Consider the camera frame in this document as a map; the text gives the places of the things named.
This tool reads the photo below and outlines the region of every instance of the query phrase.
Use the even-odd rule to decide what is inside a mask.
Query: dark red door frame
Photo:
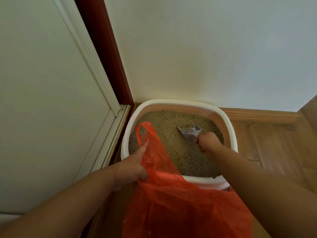
[[[118,102],[133,105],[104,0],[75,0],[75,2]]]

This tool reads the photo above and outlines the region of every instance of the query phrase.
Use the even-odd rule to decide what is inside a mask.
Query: gray plastic scoop
[[[180,133],[186,137],[186,136],[195,136],[197,137],[199,133],[202,131],[202,128],[200,128],[197,124],[193,123],[191,126],[188,127],[177,127]]]

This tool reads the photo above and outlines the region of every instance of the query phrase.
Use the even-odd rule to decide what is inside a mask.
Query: person's right arm
[[[250,164],[214,133],[200,134],[196,143],[271,237],[317,237],[316,194]]]

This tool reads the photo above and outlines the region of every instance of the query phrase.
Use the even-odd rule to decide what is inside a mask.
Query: red plastic bag
[[[142,159],[148,182],[138,186],[127,206],[123,237],[251,237],[253,216],[233,191],[200,189],[180,175],[150,122]]]

